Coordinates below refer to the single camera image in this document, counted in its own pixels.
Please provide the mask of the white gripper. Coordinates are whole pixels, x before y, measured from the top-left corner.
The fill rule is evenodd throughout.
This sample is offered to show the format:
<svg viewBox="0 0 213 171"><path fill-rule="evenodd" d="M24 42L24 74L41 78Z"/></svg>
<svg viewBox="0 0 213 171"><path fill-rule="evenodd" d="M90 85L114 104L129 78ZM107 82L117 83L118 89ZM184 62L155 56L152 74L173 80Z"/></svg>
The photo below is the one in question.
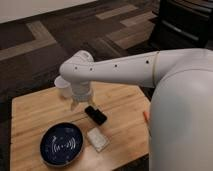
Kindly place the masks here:
<svg viewBox="0 0 213 171"><path fill-rule="evenodd" d="M72 83L71 92L72 92L72 98L74 99L71 103L71 107L70 107L71 111L75 110L79 102L88 101L88 104L90 105L95 104L92 98L93 90L91 88L90 82Z"/></svg>

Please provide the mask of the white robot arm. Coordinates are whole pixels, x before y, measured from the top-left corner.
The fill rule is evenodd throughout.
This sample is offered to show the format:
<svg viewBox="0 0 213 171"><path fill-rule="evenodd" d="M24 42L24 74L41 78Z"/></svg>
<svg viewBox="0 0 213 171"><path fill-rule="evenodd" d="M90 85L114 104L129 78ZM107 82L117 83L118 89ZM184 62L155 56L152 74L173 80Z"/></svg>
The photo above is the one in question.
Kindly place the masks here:
<svg viewBox="0 0 213 171"><path fill-rule="evenodd" d="M96 62L80 50L60 66L80 100L93 81L152 87L149 171L213 171L213 50L159 50Z"/></svg>

